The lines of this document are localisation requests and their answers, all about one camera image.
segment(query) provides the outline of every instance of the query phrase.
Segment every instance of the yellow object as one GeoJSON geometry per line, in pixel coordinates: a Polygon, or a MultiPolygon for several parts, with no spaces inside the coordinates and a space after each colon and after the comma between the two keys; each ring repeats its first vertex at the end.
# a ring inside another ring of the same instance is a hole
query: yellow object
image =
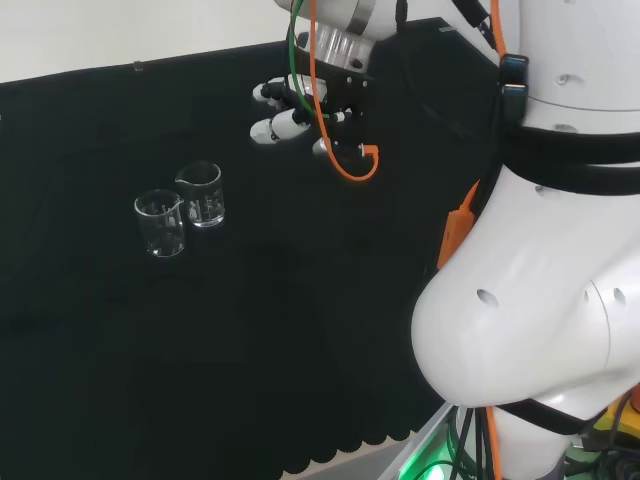
{"type": "MultiPolygon", "coordinates": [[[[619,403],[620,399],[610,405],[607,412],[596,422],[593,428],[605,432],[611,430],[619,403]]],[[[627,402],[627,405],[622,411],[618,431],[640,438],[640,415],[633,409],[630,402],[627,402]]]]}

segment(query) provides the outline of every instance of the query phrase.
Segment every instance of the cable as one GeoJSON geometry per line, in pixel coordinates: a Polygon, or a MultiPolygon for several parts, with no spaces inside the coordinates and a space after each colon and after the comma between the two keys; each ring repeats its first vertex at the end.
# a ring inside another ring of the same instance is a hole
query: cable
{"type": "Polygon", "coordinates": [[[478,190],[478,184],[480,183],[480,180],[478,180],[473,187],[471,187],[471,190],[469,190],[469,193],[467,193],[467,196],[464,198],[464,202],[462,202],[462,205],[460,205],[460,210],[470,210],[471,209],[471,202],[473,201],[473,197],[476,196],[476,190],[478,190]]]}
{"type": "MultiPolygon", "coordinates": [[[[298,0],[299,5],[302,4],[304,0],[298,0]]],[[[316,7],[317,0],[311,0],[311,88],[313,89],[313,101],[316,107],[316,116],[318,117],[318,125],[320,126],[320,131],[322,132],[322,138],[324,139],[324,144],[327,147],[327,153],[329,154],[329,158],[331,159],[331,163],[333,166],[340,172],[340,174],[348,178],[354,182],[364,182],[369,180],[378,170],[378,162],[379,162],[379,151],[378,147],[375,145],[364,145],[363,153],[365,155],[371,155],[373,157],[373,166],[369,173],[362,177],[355,177],[350,173],[347,173],[342,166],[338,163],[336,156],[333,154],[333,148],[331,147],[331,140],[329,139],[329,135],[327,134],[327,127],[324,124],[324,118],[322,117],[322,111],[320,110],[320,97],[318,95],[318,79],[316,77],[316,7]]]]}
{"type": "Polygon", "coordinates": [[[491,27],[496,41],[496,50],[498,50],[498,55],[502,58],[507,54],[507,45],[504,42],[502,23],[500,21],[500,0],[491,0],[491,27]]]}
{"type": "MultiPolygon", "coordinates": [[[[304,0],[298,0],[298,3],[296,3],[296,6],[293,9],[293,12],[291,14],[291,17],[292,17],[290,22],[291,29],[289,31],[289,68],[291,70],[291,76],[293,77],[293,85],[296,89],[296,94],[300,99],[300,103],[302,103],[302,106],[304,107],[304,109],[307,110],[311,115],[315,115],[315,111],[313,110],[313,107],[309,105],[309,102],[307,102],[307,99],[304,93],[302,93],[302,90],[300,88],[300,83],[298,81],[298,73],[296,71],[296,57],[295,57],[296,22],[298,20],[298,15],[300,14],[300,9],[302,8],[303,3],[304,3],[304,0]]],[[[329,115],[327,114],[323,114],[323,117],[330,118],[329,115]]]]}
{"type": "Polygon", "coordinates": [[[480,419],[480,408],[476,408],[473,413],[476,427],[476,478],[484,480],[484,472],[482,471],[482,420],[480,419]]]}
{"type": "Polygon", "coordinates": [[[460,462],[462,461],[462,452],[464,452],[464,445],[467,441],[467,436],[469,435],[469,427],[471,427],[471,417],[473,417],[473,410],[468,408],[467,412],[464,415],[462,432],[460,432],[460,441],[458,442],[458,450],[456,451],[456,456],[453,459],[453,468],[451,469],[449,480],[456,480],[456,477],[458,476],[460,462]]]}
{"type": "Polygon", "coordinates": [[[482,437],[484,438],[485,458],[487,460],[487,478],[488,480],[494,480],[493,445],[491,444],[491,438],[489,435],[489,418],[487,416],[486,408],[480,409],[480,421],[482,422],[482,437]]]}
{"type": "Polygon", "coordinates": [[[502,465],[500,463],[500,447],[498,444],[498,431],[493,416],[493,408],[487,407],[487,420],[489,423],[489,439],[491,440],[491,455],[493,460],[493,472],[495,480],[502,480],[502,465]]]}
{"type": "Polygon", "coordinates": [[[624,409],[631,400],[631,396],[633,394],[632,390],[629,390],[624,396],[620,399],[618,403],[618,408],[616,410],[616,414],[613,418],[613,424],[611,425],[611,431],[609,432],[609,441],[607,443],[607,448],[605,453],[610,452],[611,450],[620,450],[620,451],[630,451],[633,452],[633,449],[627,449],[622,447],[616,447],[615,440],[616,435],[618,434],[618,430],[620,430],[620,421],[622,420],[622,414],[624,413],[624,409]]]}

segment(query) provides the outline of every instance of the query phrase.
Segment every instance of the green cable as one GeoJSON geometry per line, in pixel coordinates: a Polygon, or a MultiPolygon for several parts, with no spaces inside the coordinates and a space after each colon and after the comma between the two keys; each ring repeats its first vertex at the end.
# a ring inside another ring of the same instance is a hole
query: green cable
{"type": "MultiPolygon", "coordinates": [[[[291,68],[291,76],[293,77],[293,85],[296,87],[296,93],[298,94],[298,98],[300,99],[300,102],[302,103],[302,106],[305,108],[305,110],[307,110],[311,115],[315,115],[316,111],[313,109],[313,107],[311,105],[309,105],[309,102],[307,102],[307,99],[305,98],[304,94],[302,93],[302,89],[300,88],[300,82],[298,82],[298,74],[296,72],[296,55],[295,55],[295,36],[296,36],[296,32],[295,32],[295,27],[296,27],[296,21],[298,20],[298,15],[300,13],[300,9],[302,8],[302,4],[304,3],[304,0],[298,0],[296,3],[295,8],[293,9],[293,20],[291,22],[291,31],[289,32],[289,67],[291,68]]],[[[322,115],[324,118],[331,118],[329,117],[329,115],[327,114],[323,114],[322,115]]]]}

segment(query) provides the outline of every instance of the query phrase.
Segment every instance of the black cloth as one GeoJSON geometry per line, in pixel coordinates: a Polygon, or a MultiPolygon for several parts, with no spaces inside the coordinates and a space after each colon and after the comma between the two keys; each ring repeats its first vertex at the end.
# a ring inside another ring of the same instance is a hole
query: black cloth
{"type": "MultiPolygon", "coordinates": [[[[408,28],[427,101],[480,135],[496,72],[440,20],[408,28]]],[[[370,71],[367,185],[258,148],[252,103],[283,44],[0,86],[0,475],[278,479],[405,438],[441,404],[410,319],[447,212],[487,161],[407,96],[393,41],[370,71]],[[172,261],[134,199],[222,169],[226,224],[172,261]]]]}

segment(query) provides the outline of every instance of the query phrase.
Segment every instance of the robot finger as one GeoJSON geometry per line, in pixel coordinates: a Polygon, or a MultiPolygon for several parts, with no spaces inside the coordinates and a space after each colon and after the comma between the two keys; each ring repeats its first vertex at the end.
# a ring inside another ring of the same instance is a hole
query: robot finger
{"type": "Polygon", "coordinates": [[[311,125],[302,120],[295,109],[279,113],[273,119],[265,119],[251,128],[251,138],[261,145],[273,145],[281,140],[291,140],[306,132],[311,125]]]}

